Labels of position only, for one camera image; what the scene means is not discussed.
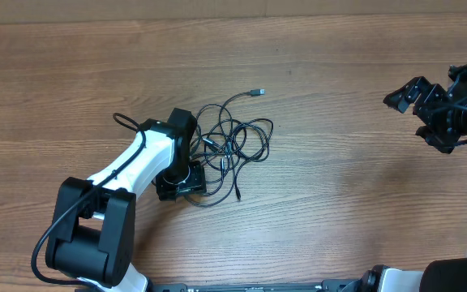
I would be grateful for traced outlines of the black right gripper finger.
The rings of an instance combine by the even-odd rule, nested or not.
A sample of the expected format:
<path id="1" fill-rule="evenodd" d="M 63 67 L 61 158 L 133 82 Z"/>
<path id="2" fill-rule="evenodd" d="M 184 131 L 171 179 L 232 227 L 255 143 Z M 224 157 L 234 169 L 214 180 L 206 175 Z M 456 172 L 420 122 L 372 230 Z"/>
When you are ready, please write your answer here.
<path id="1" fill-rule="evenodd" d="M 419 127 L 415 135 L 423 138 L 428 145 L 441 153 L 451 153 L 455 148 L 454 144 L 442 142 L 428 126 Z"/>
<path id="2" fill-rule="evenodd" d="M 424 76 L 414 77 L 403 87 L 389 93 L 383 103 L 403 114 L 430 86 L 431 83 Z"/>

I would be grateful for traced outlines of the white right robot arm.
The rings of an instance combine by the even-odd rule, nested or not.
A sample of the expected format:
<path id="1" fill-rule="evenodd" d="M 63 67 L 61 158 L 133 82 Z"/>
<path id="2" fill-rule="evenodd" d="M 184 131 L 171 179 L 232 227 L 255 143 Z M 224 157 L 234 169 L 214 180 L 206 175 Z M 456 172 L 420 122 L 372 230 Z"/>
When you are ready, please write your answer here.
<path id="1" fill-rule="evenodd" d="M 414 77 L 389 93 L 383 102 L 400 113 L 410 110 L 427 145 L 443 154 L 467 146 L 467 64 L 448 68 L 449 85 Z M 415 271 L 378 264 L 355 280 L 336 285 L 339 291 L 467 292 L 467 248 L 459 257 L 434 260 Z"/>

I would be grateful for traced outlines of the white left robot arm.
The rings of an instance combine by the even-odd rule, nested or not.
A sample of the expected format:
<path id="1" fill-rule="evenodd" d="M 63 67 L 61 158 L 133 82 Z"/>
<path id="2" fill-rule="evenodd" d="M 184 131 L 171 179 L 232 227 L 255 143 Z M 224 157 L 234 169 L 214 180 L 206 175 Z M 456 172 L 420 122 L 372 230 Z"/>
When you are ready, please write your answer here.
<path id="1" fill-rule="evenodd" d="M 132 144 L 87 179 L 67 178 L 58 190 L 51 226 L 34 247 L 31 269 L 49 284 L 88 291 L 147 291 L 131 263 L 137 199 L 155 185 L 161 201 L 206 191 L 204 169 L 190 159 L 197 120 L 175 108 L 169 119 L 143 123 L 116 113 L 135 132 Z"/>

